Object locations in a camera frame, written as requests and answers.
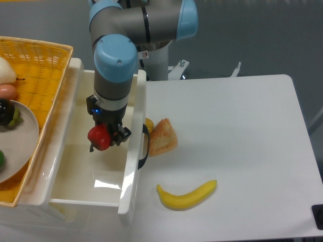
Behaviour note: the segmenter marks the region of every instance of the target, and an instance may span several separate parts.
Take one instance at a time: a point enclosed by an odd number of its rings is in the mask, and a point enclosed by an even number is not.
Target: pear
[[[9,62],[0,57],[0,85],[14,83],[17,79],[17,75]]]

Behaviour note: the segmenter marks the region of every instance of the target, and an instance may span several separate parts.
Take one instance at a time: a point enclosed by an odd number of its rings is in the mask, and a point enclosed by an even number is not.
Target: banana
[[[196,206],[210,196],[217,187],[217,180],[209,180],[194,191],[184,195],[173,195],[162,189],[158,184],[156,189],[165,207],[173,210],[183,210]]]

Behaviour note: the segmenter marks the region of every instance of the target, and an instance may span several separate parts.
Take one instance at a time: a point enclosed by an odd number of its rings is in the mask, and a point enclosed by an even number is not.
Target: white cabinet
[[[94,126],[86,98],[93,94],[94,71],[71,59],[32,177],[15,208],[0,207],[0,223],[86,228],[95,213],[113,221],[112,231],[130,225],[143,149],[146,74],[134,75],[123,119],[132,135],[120,146],[89,152]]]

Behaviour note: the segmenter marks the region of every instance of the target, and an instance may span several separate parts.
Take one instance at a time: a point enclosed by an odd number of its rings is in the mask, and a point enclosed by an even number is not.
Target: drawer
[[[138,161],[142,155],[146,111],[146,74],[139,72],[132,82],[123,126],[132,134],[120,146],[89,152],[88,131],[94,126],[87,113],[86,98],[93,93],[94,72],[83,73],[75,110],[68,128],[51,204],[110,207],[122,223],[129,225],[134,212]]]

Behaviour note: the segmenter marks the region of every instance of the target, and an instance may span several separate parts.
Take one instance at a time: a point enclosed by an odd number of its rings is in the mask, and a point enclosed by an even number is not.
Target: gray wall
[[[323,1],[196,0],[199,32],[174,42],[170,64],[190,61],[188,78],[292,77],[308,123],[323,106]],[[74,46],[74,57],[93,69],[87,0],[0,3],[0,35]],[[323,131],[312,138],[323,160]]]

